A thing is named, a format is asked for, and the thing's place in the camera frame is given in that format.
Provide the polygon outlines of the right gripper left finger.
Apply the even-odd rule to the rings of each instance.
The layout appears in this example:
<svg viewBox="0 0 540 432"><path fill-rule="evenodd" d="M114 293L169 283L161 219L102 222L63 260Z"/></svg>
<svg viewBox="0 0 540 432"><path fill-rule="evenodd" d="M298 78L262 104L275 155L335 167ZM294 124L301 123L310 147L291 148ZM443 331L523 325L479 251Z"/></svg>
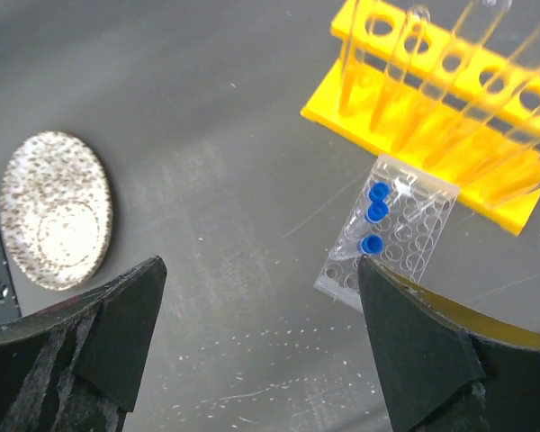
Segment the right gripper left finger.
<svg viewBox="0 0 540 432"><path fill-rule="evenodd" d="M0 431L121 431L167 279L159 256L0 325Z"/></svg>

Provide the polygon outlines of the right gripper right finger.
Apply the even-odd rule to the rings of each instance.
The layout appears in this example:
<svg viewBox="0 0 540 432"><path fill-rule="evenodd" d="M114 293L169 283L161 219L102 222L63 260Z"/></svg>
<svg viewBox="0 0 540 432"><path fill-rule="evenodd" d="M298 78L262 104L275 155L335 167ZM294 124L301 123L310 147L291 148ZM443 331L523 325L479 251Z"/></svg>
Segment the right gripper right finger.
<svg viewBox="0 0 540 432"><path fill-rule="evenodd" d="M358 286L395 431L540 431L540 333L362 256Z"/></svg>

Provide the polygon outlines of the short tube blue cap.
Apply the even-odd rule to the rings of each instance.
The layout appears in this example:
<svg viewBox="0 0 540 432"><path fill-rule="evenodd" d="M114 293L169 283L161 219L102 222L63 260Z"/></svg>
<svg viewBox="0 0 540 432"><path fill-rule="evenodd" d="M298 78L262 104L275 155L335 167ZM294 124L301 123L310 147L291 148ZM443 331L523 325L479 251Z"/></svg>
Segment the short tube blue cap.
<svg viewBox="0 0 540 432"><path fill-rule="evenodd" d="M376 234L369 234L363 238L345 241L334 246L328 252L328 256L335 261L345 261L361 255L379 255L383 249L383 239Z"/></svg>
<svg viewBox="0 0 540 432"><path fill-rule="evenodd" d="M385 202L371 202L366 209L352 212L343 233L347 239L357 239L367 232L372 225L382 221L388 213L389 208Z"/></svg>
<svg viewBox="0 0 540 432"><path fill-rule="evenodd" d="M368 191L368 198L372 203L384 202L390 194L390 187L384 182L374 183Z"/></svg>

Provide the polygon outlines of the long glass tube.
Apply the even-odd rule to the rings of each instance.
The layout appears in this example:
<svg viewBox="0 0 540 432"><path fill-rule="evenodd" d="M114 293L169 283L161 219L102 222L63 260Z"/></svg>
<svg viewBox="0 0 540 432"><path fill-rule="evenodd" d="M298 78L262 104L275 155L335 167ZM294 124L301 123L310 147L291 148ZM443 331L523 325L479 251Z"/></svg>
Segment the long glass tube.
<svg viewBox="0 0 540 432"><path fill-rule="evenodd" d="M404 83L412 60L424 42L429 22L430 12L423 4L414 4L406 12L398 39L383 71L382 86L369 123L371 132L377 132L387 105L395 98L398 85Z"/></svg>
<svg viewBox="0 0 540 432"><path fill-rule="evenodd" d="M540 189L540 158L521 169L513 177L508 177L501 186L485 191L484 201L490 207L499 207L519 196L531 194Z"/></svg>
<svg viewBox="0 0 540 432"><path fill-rule="evenodd" d="M422 162L425 170L433 168L448 151L455 149L467 135L473 135L498 114L512 97L540 75L540 25L508 57L482 90L447 124Z"/></svg>
<svg viewBox="0 0 540 432"><path fill-rule="evenodd" d="M534 148L540 142L540 132L527 131L527 126L537 116L540 116L540 106L525 121L513 126L494 141L476 164L456 178L456 182L460 186L470 185L502 163Z"/></svg>

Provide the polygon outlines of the clear acrylic tube rack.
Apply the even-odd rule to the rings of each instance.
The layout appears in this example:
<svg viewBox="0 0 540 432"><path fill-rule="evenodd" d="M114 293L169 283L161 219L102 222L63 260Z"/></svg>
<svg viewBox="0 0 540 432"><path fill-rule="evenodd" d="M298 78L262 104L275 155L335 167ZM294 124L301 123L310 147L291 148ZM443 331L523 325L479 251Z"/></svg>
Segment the clear acrylic tube rack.
<svg viewBox="0 0 540 432"><path fill-rule="evenodd" d="M353 211L366 209L370 205L368 191L376 182L384 182L391 189L384 200L389 213L367 232L353 239L361 239L369 234L380 236L384 241L382 253L367 256L394 273L418 283L454 208L460 188L396 158L381 155L374 162L344 227ZM334 246L353 240L346 238L344 227ZM357 275L360 258L335 261L328 256L314 287L360 311L362 303Z"/></svg>

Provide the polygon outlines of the speckled ceramic plate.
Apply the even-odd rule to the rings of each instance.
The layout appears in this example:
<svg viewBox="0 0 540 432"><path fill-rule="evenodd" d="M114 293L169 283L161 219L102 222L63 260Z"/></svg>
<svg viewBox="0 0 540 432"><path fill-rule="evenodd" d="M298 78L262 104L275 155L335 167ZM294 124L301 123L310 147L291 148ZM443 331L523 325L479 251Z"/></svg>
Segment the speckled ceramic plate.
<svg viewBox="0 0 540 432"><path fill-rule="evenodd" d="M11 258L38 286L65 291L88 280L113 228L110 186L97 155L63 131L30 136L4 171L0 225Z"/></svg>

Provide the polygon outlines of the yellow test tube rack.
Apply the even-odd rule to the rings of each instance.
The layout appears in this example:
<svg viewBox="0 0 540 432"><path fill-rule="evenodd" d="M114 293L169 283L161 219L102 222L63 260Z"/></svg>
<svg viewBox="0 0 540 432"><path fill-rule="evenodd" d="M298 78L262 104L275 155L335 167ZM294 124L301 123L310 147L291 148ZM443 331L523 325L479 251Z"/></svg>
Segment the yellow test tube rack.
<svg viewBox="0 0 540 432"><path fill-rule="evenodd" d="M383 71L409 9L402 10L384 1L370 2L370 12L365 17L364 27L359 29L356 39L355 82L347 113L341 115L338 112L338 97L355 1L344 3L330 25L331 33L341 42L341 50L330 71L302 108L302 115L375 155L392 156L458 186L459 198L463 204L497 223L504 230L512 234L520 233L536 207L540 189L505 202L499 207L490 207L484 201L483 195L485 191L503 185L508 177L513 177L521 169L537 161L540 158L540 142L534 148L481 176L474 183L460 186L456 178L465 169L476 164L494 141L513 126L525 121L534 109L540 106L540 75L529 81L523 90L516 93L503 109L475 134L467 135L459 146L448 151L433 168L425 170L422 162L446 131L447 124L478 95L484 84L503 67L516 49L503 57L488 50L486 40L475 52L444 100L436 105L427 121L413 134L406 148L394 152L391 150L392 140L403 119L410 113L410 105L419 86L434 65L454 26L445 30L430 20L424 42L412 60L404 83L398 85L395 98L387 105L377 132L371 132L369 123L382 86ZM535 117L526 130L540 132L540 116Z"/></svg>

